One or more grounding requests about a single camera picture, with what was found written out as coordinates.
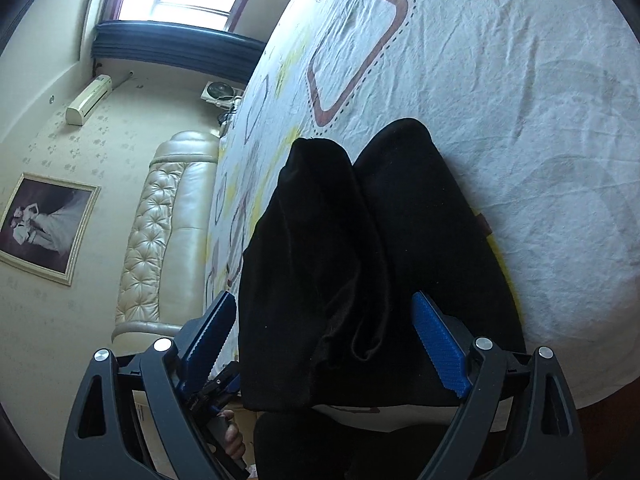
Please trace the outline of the person's left hand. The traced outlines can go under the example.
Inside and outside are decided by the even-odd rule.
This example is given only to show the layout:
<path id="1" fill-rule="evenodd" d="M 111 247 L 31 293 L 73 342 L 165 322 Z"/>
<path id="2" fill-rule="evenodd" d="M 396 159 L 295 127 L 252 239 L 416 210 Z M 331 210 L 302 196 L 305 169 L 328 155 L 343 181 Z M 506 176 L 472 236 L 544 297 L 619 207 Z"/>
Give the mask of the person's left hand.
<path id="1" fill-rule="evenodd" d="M 223 410 L 219 416 L 227 425 L 226 430 L 224 430 L 224 452 L 226 452 L 232 460 L 242 460 L 246 447 L 240 428 L 234 420 L 234 411 Z"/>

